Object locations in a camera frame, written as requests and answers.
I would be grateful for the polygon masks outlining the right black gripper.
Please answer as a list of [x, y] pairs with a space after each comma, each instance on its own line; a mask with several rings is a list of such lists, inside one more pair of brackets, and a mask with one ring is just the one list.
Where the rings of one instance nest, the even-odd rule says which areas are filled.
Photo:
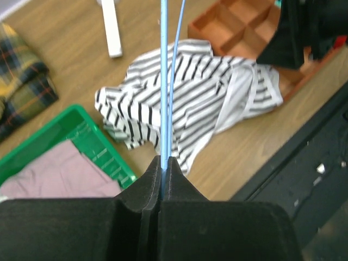
[[347, 35], [347, 1], [282, 1], [278, 25], [256, 62], [297, 70], [310, 60], [321, 60], [337, 37]]

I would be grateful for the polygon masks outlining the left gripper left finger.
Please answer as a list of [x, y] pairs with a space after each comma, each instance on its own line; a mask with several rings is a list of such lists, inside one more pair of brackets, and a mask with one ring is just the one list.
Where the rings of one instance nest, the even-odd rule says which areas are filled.
[[155, 260], [160, 158], [112, 198], [1, 203], [1, 260]]

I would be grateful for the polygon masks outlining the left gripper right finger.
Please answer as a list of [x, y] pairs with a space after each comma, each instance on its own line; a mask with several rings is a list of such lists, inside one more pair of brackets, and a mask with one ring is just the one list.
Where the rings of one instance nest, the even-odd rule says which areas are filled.
[[168, 161], [158, 260], [302, 260], [286, 211], [272, 203], [210, 201]]

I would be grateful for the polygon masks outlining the white black striped tank top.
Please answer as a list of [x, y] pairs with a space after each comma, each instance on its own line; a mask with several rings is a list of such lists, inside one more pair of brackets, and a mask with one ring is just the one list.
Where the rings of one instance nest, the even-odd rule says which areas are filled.
[[[206, 40], [168, 46], [168, 88], [173, 90], [172, 155], [184, 174], [213, 135], [283, 103], [279, 74], [268, 65], [215, 56]], [[106, 131], [134, 149], [160, 149], [160, 50], [137, 57], [117, 87], [95, 94]]]

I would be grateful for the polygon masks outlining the blue wire hanger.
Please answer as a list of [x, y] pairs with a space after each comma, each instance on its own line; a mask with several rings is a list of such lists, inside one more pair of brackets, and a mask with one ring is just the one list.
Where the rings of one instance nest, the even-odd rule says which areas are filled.
[[168, 1], [160, 1], [160, 167], [161, 199], [165, 194], [165, 180], [172, 146], [172, 113], [168, 102]]

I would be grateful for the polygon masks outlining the brown wooden compartment box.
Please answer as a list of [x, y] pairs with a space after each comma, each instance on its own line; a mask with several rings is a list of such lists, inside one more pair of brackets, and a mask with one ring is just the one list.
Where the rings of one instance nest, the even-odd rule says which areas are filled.
[[[208, 40], [215, 55], [255, 60], [276, 31], [281, 9], [274, 1], [216, 1], [188, 24], [188, 37]], [[293, 96], [338, 53], [329, 48], [321, 61], [309, 59], [310, 47], [303, 50], [304, 63], [297, 70], [276, 67], [284, 100]]]

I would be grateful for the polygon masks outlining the red cloth right compartment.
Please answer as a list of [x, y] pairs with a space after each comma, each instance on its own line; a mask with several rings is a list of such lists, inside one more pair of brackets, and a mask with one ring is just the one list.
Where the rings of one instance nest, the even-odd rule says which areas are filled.
[[347, 43], [347, 35], [338, 36], [333, 44], [333, 49], [341, 48]]

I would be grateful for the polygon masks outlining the mauve pink garment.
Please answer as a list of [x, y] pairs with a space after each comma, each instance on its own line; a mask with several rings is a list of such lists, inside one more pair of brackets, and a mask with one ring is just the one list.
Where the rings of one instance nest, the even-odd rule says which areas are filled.
[[119, 193], [118, 182], [70, 140], [55, 145], [1, 185], [1, 196], [7, 199], [115, 197]]

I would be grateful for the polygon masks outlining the green plastic tray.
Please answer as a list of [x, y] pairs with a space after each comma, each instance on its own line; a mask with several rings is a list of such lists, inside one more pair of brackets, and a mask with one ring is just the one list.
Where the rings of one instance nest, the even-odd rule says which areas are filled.
[[80, 153], [118, 181], [121, 188], [126, 189], [137, 180], [91, 116], [81, 105], [74, 104], [1, 159], [1, 183], [64, 140], [71, 140]]

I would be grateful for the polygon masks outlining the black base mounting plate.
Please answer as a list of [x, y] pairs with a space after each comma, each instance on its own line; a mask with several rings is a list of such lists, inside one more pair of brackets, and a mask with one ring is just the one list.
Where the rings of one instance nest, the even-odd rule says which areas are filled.
[[347, 201], [344, 84], [231, 198], [280, 205], [305, 247]]

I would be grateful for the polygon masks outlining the yellow plaid shirt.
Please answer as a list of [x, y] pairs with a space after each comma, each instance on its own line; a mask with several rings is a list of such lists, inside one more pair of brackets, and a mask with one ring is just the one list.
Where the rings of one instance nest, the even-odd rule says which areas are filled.
[[58, 100], [49, 68], [1, 23], [1, 140]]

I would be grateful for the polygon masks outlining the metal clothes rack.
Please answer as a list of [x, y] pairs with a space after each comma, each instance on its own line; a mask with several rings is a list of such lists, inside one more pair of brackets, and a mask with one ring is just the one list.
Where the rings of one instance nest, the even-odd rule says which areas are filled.
[[118, 0], [97, 0], [103, 11], [108, 54], [111, 58], [122, 56], [122, 45], [116, 15], [116, 5], [118, 2]]

